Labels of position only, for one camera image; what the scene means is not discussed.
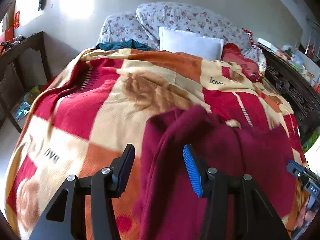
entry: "ribbed blue pad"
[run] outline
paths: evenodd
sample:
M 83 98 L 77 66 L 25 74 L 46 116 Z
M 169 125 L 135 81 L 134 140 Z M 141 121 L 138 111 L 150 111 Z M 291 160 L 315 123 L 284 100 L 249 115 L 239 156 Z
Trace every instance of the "ribbed blue pad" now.
M 193 191 L 198 197 L 201 197 L 203 194 L 201 187 L 201 176 L 187 145 L 185 145 L 183 148 L 183 159 L 188 171 Z

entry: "maroon fabric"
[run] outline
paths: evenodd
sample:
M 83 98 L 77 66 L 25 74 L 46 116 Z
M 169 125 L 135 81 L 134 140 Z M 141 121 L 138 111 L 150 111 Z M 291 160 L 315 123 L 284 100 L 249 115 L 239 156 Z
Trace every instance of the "maroon fabric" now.
M 231 128 L 201 106 L 174 109 L 147 121 L 137 206 L 140 240 L 198 237 L 206 199 L 197 198 L 192 190 L 182 156 L 187 143 L 225 174 L 251 174 L 280 217 L 291 211 L 295 179 L 286 164 L 293 156 L 282 126 L 269 131 Z

